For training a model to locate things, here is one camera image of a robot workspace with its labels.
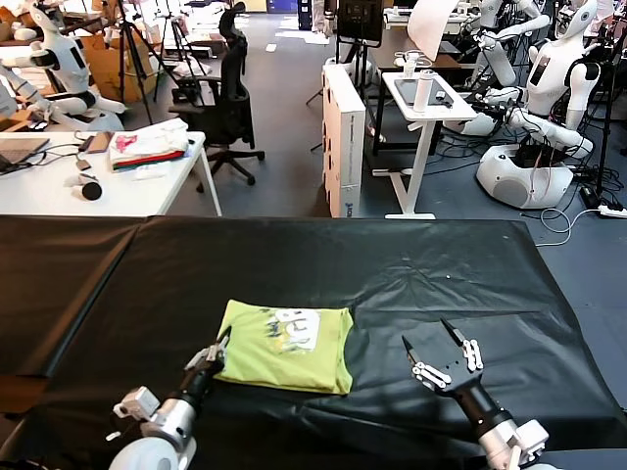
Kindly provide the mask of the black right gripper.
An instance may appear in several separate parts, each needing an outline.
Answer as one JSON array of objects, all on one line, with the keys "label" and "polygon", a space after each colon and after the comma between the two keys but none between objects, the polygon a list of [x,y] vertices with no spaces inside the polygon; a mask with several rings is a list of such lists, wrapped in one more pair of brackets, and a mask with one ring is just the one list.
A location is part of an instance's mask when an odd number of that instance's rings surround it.
[{"label": "black right gripper", "polygon": [[504,422],[513,421],[511,414],[490,396],[481,383],[484,363],[478,341],[466,338],[447,319],[442,318],[441,322],[461,348],[466,365],[459,360],[450,362],[445,366],[445,374],[422,361],[408,338],[402,336],[413,377],[424,387],[435,391],[437,396],[454,399],[476,434],[486,434]]}]

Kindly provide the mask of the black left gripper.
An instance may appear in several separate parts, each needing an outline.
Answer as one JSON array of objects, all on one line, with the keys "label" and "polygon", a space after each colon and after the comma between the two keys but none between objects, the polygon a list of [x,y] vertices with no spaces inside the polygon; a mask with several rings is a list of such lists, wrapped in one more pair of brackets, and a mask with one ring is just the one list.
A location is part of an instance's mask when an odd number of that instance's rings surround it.
[{"label": "black left gripper", "polygon": [[224,328],[216,341],[196,352],[184,367],[179,393],[192,398],[202,398],[212,385],[213,377],[222,371],[226,348],[231,337],[232,326]]}]

